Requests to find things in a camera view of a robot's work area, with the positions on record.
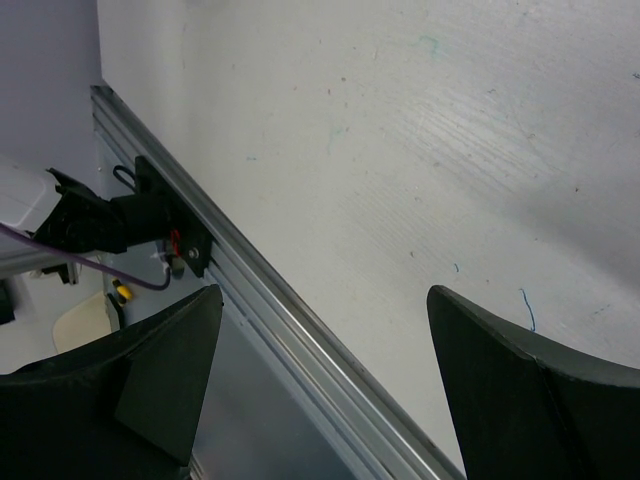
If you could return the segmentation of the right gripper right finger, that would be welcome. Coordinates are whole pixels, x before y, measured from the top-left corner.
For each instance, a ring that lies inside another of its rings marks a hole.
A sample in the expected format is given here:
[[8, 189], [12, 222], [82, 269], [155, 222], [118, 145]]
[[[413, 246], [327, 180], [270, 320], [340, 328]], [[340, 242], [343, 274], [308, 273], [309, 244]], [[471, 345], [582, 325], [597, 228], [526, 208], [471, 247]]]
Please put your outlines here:
[[636, 479], [639, 372], [436, 285], [432, 341], [470, 479]]

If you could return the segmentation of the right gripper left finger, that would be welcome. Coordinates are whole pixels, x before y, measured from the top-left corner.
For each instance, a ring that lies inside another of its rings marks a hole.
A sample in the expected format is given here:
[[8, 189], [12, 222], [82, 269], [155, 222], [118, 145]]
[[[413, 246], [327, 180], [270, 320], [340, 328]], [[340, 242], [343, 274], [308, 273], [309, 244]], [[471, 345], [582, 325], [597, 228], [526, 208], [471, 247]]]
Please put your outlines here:
[[222, 312], [206, 286], [2, 375], [2, 478], [188, 478]]

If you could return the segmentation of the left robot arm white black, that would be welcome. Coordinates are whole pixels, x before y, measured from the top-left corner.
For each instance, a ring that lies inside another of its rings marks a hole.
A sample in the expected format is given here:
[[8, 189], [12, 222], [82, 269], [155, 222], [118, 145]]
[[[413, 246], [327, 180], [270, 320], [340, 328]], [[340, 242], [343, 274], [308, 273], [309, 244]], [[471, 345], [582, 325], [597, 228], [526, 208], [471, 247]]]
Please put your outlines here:
[[136, 189], [105, 199], [57, 170], [1, 158], [1, 233], [52, 254], [124, 253], [169, 237], [171, 204]]

